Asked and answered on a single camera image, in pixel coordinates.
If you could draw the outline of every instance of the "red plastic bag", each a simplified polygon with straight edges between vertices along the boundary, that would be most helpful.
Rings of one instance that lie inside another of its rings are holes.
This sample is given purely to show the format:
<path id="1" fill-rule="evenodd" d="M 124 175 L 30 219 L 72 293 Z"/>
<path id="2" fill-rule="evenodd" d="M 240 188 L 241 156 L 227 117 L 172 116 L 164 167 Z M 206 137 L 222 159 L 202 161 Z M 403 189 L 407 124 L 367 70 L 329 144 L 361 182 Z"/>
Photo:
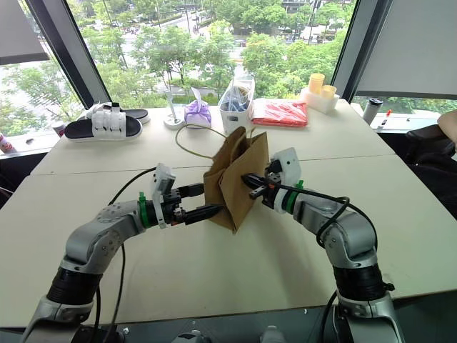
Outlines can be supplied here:
<path id="1" fill-rule="evenodd" d="M 252 122 L 257 125 L 305 127 L 308 124 L 306 105 L 285 99 L 257 99 Z"/>

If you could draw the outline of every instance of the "window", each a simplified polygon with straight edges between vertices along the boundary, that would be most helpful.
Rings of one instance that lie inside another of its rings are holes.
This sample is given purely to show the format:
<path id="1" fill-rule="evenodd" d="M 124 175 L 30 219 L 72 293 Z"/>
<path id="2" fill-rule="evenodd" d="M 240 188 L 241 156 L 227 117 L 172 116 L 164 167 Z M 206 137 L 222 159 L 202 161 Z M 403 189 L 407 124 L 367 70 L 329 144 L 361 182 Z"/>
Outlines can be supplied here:
<path id="1" fill-rule="evenodd" d="M 253 73 L 257 97 L 299 94 L 313 72 L 329 83 L 356 0 L 68 0 L 113 101 L 215 105 L 234 75 Z"/>
<path id="2" fill-rule="evenodd" d="M 383 130 L 409 131 L 436 124 L 436 120 L 443 113 L 457 109 L 457 100 L 424 99 L 386 96 L 355 96 L 352 106 L 362 115 L 368 99 L 376 97 L 383 101 L 378 115 L 371 123 L 377 129 L 386 118 L 386 112 L 391 109 L 392 115 L 383 127 Z"/>
<path id="3" fill-rule="evenodd" d="M 19 4 L 49 58 L 0 66 L 0 132 L 15 136 L 9 141 L 25 151 L 53 146 L 52 123 L 75 120 L 83 108 L 25 3 Z"/>

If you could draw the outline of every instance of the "brown paper bag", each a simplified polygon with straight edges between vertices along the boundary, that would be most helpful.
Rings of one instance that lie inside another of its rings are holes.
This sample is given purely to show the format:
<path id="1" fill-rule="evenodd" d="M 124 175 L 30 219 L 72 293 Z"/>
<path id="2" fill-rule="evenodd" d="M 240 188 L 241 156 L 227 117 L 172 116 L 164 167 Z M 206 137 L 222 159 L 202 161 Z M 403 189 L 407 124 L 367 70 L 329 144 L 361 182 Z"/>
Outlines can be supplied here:
<path id="1" fill-rule="evenodd" d="M 204 174 L 205 202 L 222 204 L 224 209 L 210 220 L 232 230 L 239 229 L 253 205 L 249 189 L 241 179 L 248 173 L 263 175 L 268 164 L 266 132 L 252 139 L 246 137 L 246 129 L 239 127 L 224 142 L 213 166 Z"/>

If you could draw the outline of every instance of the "yellow cup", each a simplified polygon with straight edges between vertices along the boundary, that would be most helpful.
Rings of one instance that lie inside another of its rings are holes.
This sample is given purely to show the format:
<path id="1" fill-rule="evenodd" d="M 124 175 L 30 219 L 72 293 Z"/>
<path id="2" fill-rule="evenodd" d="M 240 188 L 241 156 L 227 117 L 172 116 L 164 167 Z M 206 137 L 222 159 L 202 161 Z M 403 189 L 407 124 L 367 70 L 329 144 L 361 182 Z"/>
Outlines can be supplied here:
<path id="1" fill-rule="evenodd" d="M 311 74 L 308 83 L 309 91 L 314 94 L 320 94 L 324 78 L 325 75 L 323 74 Z"/>
<path id="2" fill-rule="evenodd" d="M 333 99 L 336 93 L 336 87 L 329 84 L 322 86 L 321 96 L 326 99 Z"/>

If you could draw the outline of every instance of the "purple pouch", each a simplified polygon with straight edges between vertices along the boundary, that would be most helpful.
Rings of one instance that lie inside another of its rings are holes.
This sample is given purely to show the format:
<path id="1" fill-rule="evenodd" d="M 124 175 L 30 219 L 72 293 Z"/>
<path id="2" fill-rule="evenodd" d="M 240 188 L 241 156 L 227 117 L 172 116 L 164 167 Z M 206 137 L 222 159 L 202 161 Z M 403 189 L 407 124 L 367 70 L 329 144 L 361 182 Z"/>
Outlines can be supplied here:
<path id="1" fill-rule="evenodd" d="M 186 124 L 197 124 L 211 127 L 211 113 L 208 103 L 201 100 L 200 92 L 192 88 L 196 100 L 193 100 L 184 108 L 184 120 Z"/>

